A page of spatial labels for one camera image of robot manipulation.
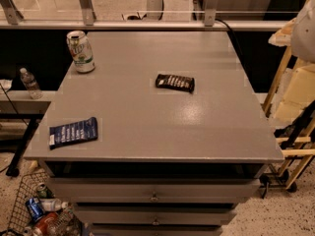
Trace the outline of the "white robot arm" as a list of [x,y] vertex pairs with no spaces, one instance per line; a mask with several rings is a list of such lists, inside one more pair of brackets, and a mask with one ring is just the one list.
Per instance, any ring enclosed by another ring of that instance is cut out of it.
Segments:
[[296,17],[291,50],[294,56],[315,63],[315,0],[309,0]]

